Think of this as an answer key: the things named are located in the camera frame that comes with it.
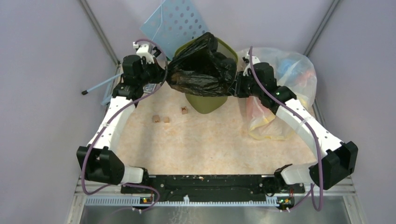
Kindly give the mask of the yellow translucent trash bag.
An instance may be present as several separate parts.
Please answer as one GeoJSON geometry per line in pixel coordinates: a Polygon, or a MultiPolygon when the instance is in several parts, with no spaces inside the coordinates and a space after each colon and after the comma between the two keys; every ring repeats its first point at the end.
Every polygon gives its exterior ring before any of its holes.
{"type": "Polygon", "coordinates": [[[247,132],[256,140],[286,140],[294,134],[289,125],[264,107],[256,97],[247,98],[246,115],[247,132]]]}

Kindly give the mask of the green mesh trash bin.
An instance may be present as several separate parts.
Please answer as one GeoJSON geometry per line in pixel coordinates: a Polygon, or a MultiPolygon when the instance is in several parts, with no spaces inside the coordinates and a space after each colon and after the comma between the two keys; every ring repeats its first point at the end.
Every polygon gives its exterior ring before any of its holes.
{"type": "MultiPolygon", "coordinates": [[[[228,57],[233,57],[237,60],[237,55],[234,50],[232,50],[225,42],[223,42],[221,39],[217,38],[219,40],[219,47],[218,51],[226,54],[228,57]]],[[[180,49],[178,49],[176,55],[184,49],[189,43],[185,44],[182,46],[180,49]]],[[[201,97],[201,96],[195,96],[195,95],[190,95],[190,94],[185,94],[185,97],[187,101],[190,103],[190,105],[199,113],[201,114],[208,114],[216,109],[220,108],[226,101],[228,96],[224,97],[201,97]]]]}

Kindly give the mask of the black trash bag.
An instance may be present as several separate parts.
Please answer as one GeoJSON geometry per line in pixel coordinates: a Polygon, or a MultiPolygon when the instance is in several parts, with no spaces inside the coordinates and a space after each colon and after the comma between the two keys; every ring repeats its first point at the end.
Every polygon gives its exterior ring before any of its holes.
{"type": "Polygon", "coordinates": [[[210,32],[189,43],[169,63],[168,85],[195,96],[230,96],[237,60],[219,52],[218,47],[219,40],[210,32]]]}

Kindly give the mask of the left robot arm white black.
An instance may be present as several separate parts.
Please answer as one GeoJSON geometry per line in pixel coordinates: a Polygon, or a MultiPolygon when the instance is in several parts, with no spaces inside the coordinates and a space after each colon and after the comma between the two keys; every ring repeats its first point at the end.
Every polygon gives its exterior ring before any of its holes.
{"type": "Polygon", "coordinates": [[[83,181],[100,182],[109,185],[131,183],[139,193],[149,189],[150,181],[144,177],[146,170],[126,165],[117,156],[121,133],[137,104],[147,95],[147,84],[163,84],[165,70],[156,59],[145,56],[124,57],[121,80],[112,91],[108,109],[96,134],[87,146],[80,146],[77,159],[83,181]]]}

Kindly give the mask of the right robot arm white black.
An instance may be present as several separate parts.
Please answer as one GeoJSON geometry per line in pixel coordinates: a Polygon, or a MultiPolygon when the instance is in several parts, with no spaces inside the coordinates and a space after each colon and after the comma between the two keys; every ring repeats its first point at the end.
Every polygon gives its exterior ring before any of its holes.
{"type": "Polygon", "coordinates": [[[238,98],[257,97],[261,105],[289,125],[317,157],[314,163],[279,168],[280,176],[274,179],[277,191],[287,192],[297,183],[314,183],[328,190],[355,171],[356,144],[343,142],[327,131],[290,88],[277,84],[274,69],[268,63],[249,64],[244,71],[239,71],[231,92],[238,98]]]}

